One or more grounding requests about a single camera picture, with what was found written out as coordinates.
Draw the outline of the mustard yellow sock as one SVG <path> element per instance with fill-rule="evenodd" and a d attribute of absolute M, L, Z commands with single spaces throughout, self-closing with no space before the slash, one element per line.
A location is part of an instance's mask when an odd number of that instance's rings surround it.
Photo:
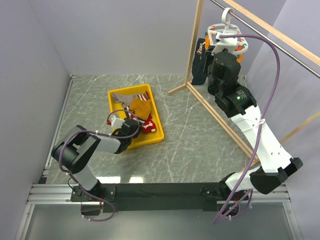
<path fill-rule="evenodd" d="M 136 117 L 145 121 L 148 119 L 151 112 L 151 100 L 144 101 L 135 98 L 129 106 L 129 110 L 133 112 Z"/>

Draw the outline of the white round clip hanger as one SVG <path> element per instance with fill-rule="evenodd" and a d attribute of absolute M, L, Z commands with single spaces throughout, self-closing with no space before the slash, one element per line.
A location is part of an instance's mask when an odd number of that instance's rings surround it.
<path fill-rule="evenodd" d="M 222 23 L 213 24 L 207 28 L 207 31 L 205 33 L 205 50 L 214 49 L 217 33 L 221 33 L 222 35 L 242 35 L 239 27 L 237 25 L 231 24 L 231 13 L 233 12 L 234 11 L 232 8 L 227 7 L 221 15 Z M 248 50 L 249 45 L 244 37 L 236 38 L 237 48 L 235 49 L 233 55 L 235 55 L 237 62 L 241 63 L 243 60 L 243 55 Z"/>

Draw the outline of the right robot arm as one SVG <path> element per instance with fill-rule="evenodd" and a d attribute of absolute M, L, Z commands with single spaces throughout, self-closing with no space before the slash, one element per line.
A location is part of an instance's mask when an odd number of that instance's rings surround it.
<path fill-rule="evenodd" d="M 238 82 L 240 69 L 237 57 L 227 49 L 216 54 L 206 53 L 204 72 L 208 93 L 241 130 L 255 149 L 254 156 L 260 160 L 260 166 L 231 173 L 221 180 L 219 193 L 226 200 L 232 199 L 237 190 L 254 189 L 267 195 L 303 166 L 300 158 L 292 157 L 282 147 L 262 117 L 254 96 Z"/>

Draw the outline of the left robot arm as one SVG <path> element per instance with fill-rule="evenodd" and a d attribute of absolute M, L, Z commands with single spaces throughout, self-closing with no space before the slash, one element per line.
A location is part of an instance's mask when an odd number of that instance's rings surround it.
<path fill-rule="evenodd" d="M 127 150 L 132 140 L 140 133 L 137 120 L 126 118 L 122 125 L 110 135 L 89 131 L 81 125 L 73 127 L 51 150 L 61 171 L 71 174 L 83 187 L 82 195 L 88 201 L 103 196 L 100 181 L 93 175 L 88 162 L 93 153 L 108 152 L 120 154 Z"/>

